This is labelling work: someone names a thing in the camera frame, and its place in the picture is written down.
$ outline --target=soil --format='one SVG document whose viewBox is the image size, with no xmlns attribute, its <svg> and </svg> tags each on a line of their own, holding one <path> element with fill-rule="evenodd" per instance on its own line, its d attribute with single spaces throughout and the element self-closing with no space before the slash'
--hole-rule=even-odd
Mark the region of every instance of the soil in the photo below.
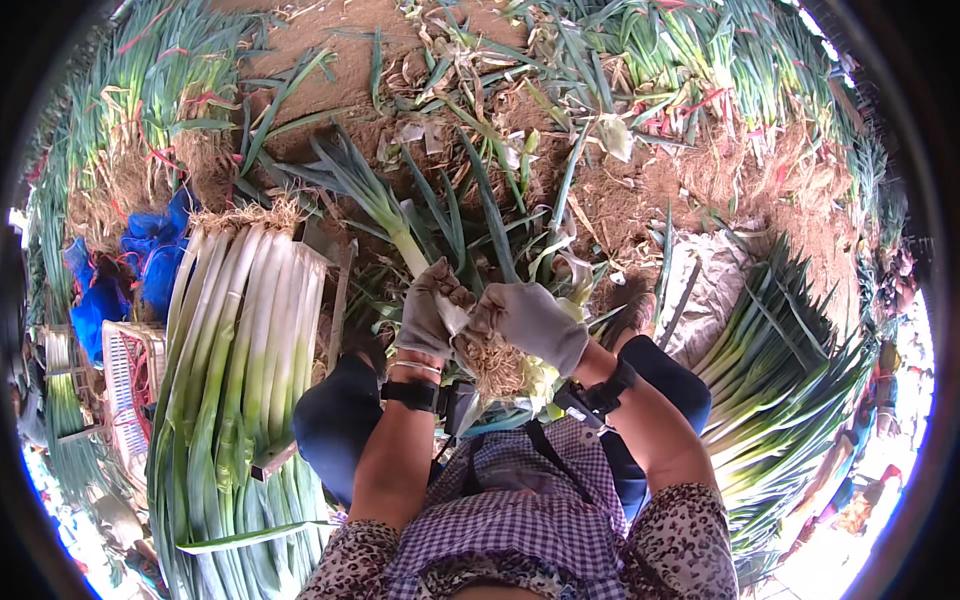
<svg viewBox="0 0 960 600">
<path fill-rule="evenodd" d="M 225 10 L 268 10 L 270 2 L 263 0 L 215 0 L 214 5 Z M 484 38 L 517 47 L 526 46 L 527 31 L 521 24 L 514 26 L 497 16 L 492 9 L 504 3 L 489 0 L 471 4 L 470 31 Z M 280 107 L 274 126 L 279 126 L 303 115 L 330 108 L 351 107 L 338 118 L 354 143 L 373 164 L 381 134 L 389 140 L 396 130 L 396 111 L 392 97 L 413 98 L 415 84 L 421 84 L 427 75 L 423 61 L 423 44 L 416 30 L 396 8 L 393 0 L 322 0 L 317 4 L 298 0 L 281 7 L 285 15 L 309 9 L 293 18 L 289 28 L 273 28 L 269 45 L 274 52 L 251 64 L 244 65 L 243 78 L 263 78 L 289 69 L 304 50 L 325 45 L 336 52 L 337 60 L 329 67 L 335 77 L 330 82 L 317 69 L 308 76 L 297 91 Z M 433 6 L 424 8 L 424 16 L 441 12 Z M 452 9 L 460 19 L 462 9 Z M 427 32 L 440 32 L 428 22 Z M 380 95 L 387 105 L 384 115 L 373 110 L 370 75 L 372 70 L 372 42 L 365 38 L 335 33 L 371 34 L 379 26 L 384 40 L 384 74 Z M 267 106 L 273 91 L 260 89 L 251 95 L 253 114 Z M 537 204 L 553 204 L 564 174 L 571 144 L 568 136 L 555 132 L 555 124 L 530 96 L 517 85 L 496 94 L 488 100 L 488 114 L 497 114 L 497 122 L 511 132 L 532 129 L 541 132 L 539 158 L 533 162 L 532 192 L 526 199 L 528 211 Z M 415 161 L 429 180 L 431 170 L 447 166 L 453 156 L 454 141 L 459 140 L 459 119 L 445 109 L 431 113 L 431 120 L 440 128 L 439 139 L 444 147 L 441 153 L 428 156 L 422 142 L 411 144 Z M 310 149 L 309 134 L 323 133 L 328 126 L 309 125 L 286 132 L 271 139 L 266 148 L 278 162 L 307 162 L 315 160 Z M 624 163 L 612 156 L 604 156 L 595 144 L 587 144 L 592 168 L 581 160 L 572 186 L 573 201 L 582 209 L 589 226 L 577 221 L 578 241 L 574 251 L 583 258 L 596 261 L 593 248 L 613 256 L 615 270 L 623 269 L 628 277 L 639 276 L 652 281 L 659 269 L 659 247 L 652 242 L 647 226 L 651 220 L 663 222 L 667 204 L 673 209 L 675 227 L 700 232 L 709 223 L 708 211 L 714 210 L 732 226 L 761 219 L 766 224 L 766 239 L 772 242 L 781 231 L 793 239 L 794 249 L 803 249 L 811 258 L 809 276 L 813 280 L 813 294 L 825 295 L 834 284 L 837 291 L 828 308 L 828 316 L 844 329 L 844 324 L 855 329 L 858 315 L 857 284 L 852 261 L 852 248 L 857 235 L 848 216 L 834 206 L 849 184 L 839 162 L 798 159 L 803 132 L 788 130 L 778 134 L 777 153 L 768 156 L 761 168 L 742 134 L 727 136 L 719 128 L 698 135 L 697 149 L 667 148 L 635 149 L 633 159 Z M 731 212 L 734 176 L 739 172 L 739 202 Z M 415 185 L 405 167 L 384 174 L 399 199 L 413 197 Z M 271 183 L 265 174 L 257 173 L 266 187 Z M 505 222 L 517 213 L 505 188 L 502 177 L 492 176 L 497 197 L 501 199 Z M 468 207 L 478 211 L 475 197 L 468 196 Z M 355 203 L 340 204 L 350 219 L 370 224 L 371 220 Z M 341 228 L 334 232 L 347 237 Z M 351 229 L 350 235 L 356 235 Z M 367 234 L 359 234 L 361 252 L 358 265 L 384 262 L 390 249 L 386 243 Z M 592 313 L 602 314 L 611 307 L 614 284 L 607 277 L 599 285 L 591 300 Z"/>
</svg>

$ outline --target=black wrist strap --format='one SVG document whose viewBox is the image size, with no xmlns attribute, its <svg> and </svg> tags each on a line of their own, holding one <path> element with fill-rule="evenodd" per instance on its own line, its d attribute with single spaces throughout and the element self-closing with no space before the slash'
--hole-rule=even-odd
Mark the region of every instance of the black wrist strap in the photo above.
<svg viewBox="0 0 960 600">
<path fill-rule="evenodd" d="M 387 381 L 380 387 L 380 399 L 402 402 L 410 410 L 434 413 L 440 386 L 429 381 L 401 383 Z"/>
<path fill-rule="evenodd" d="M 587 390 L 587 406 L 595 414 L 605 417 L 620 407 L 620 395 L 634 387 L 636 371 L 622 356 L 616 357 L 616 369 L 607 381 Z"/>
</svg>

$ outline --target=forearm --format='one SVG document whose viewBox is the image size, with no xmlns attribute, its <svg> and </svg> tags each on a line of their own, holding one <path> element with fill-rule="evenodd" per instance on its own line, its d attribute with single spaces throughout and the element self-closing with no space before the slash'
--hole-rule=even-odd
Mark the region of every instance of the forearm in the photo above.
<svg viewBox="0 0 960 600">
<path fill-rule="evenodd" d="M 589 388 L 606 381 L 615 368 L 616 357 L 590 341 L 574 376 Z M 638 376 L 633 389 L 619 399 L 620 407 L 607 415 L 607 421 L 646 473 L 651 493 L 679 483 L 716 487 L 699 436 L 666 396 Z"/>
<path fill-rule="evenodd" d="M 442 359 L 401 350 L 402 360 L 441 367 Z M 394 367 L 391 381 L 440 382 L 425 369 Z M 383 417 L 371 433 L 357 466 L 353 505 L 348 520 L 372 518 L 400 531 L 423 505 L 433 458 L 434 416 L 387 400 Z"/>
</svg>

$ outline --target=dark pants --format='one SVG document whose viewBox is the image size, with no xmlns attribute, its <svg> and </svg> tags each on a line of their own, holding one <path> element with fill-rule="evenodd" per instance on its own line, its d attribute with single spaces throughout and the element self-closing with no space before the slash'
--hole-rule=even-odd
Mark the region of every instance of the dark pants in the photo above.
<svg viewBox="0 0 960 600">
<path fill-rule="evenodd" d="M 710 412 L 710 394 L 700 378 L 678 365 L 646 336 L 634 338 L 620 353 L 638 375 L 680 409 L 694 431 L 703 431 Z M 333 373 L 310 388 L 294 411 L 293 428 L 300 455 L 348 510 L 360 455 L 382 414 L 376 374 L 351 354 L 342 356 Z M 632 519 L 647 492 L 646 475 L 620 436 L 611 432 L 600 439 L 623 511 L 628 520 Z"/>
</svg>

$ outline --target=silver bracelet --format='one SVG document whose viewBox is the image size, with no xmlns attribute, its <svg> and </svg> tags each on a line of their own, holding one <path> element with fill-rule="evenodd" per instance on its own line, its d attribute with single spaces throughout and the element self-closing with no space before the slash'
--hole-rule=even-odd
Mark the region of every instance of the silver bracelet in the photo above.
<svg viewBox="0 0 960 600">
<path fill-rule="evenodd" d="M 441 374 L 440 369 L 436 367 L 431 367 L 430 365 L 424 365 L 423 363 L 415 363 L 411 360 L 398 360 L 394 362 L 395 365 L 400 365 L 401 367 L 412 367 L 414 369 L 427 369 L 430 372 L 434 372 L 437 375 Z"/>
</svg>

